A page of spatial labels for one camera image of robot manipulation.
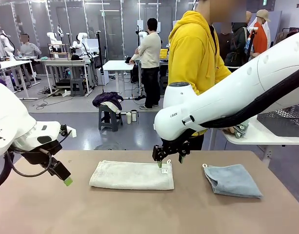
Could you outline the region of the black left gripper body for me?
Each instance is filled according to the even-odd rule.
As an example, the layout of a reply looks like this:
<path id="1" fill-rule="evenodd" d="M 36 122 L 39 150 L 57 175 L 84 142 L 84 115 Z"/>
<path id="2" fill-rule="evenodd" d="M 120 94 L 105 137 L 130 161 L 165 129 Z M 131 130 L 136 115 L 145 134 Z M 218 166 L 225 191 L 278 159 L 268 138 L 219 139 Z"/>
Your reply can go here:
<path id="1" fill-rule="evenodd" d="M 49 142 L 41 145 L 22 156 L 32 165 L 39 164 L 48 171 L 63 171 L 63 164 L 54 158 L 54 155 L 62 149 L 58 142 Z"/>

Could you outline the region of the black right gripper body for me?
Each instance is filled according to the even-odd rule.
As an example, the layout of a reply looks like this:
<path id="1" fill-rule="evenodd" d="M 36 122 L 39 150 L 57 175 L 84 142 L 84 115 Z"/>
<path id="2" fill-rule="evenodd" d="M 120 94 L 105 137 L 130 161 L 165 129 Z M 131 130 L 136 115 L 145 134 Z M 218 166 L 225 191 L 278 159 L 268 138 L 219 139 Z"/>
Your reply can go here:
<path id="1" fill-rule="evenodd" d="M 190 138 L 192 137 L 195 130 L 185 130 L 179 137 L 176 137 L 174 140 L 162 140 L 163 150 L 168 154 L 175 154 L 178 153 L 178 149 L 186 140 L 190 142 Z"/>

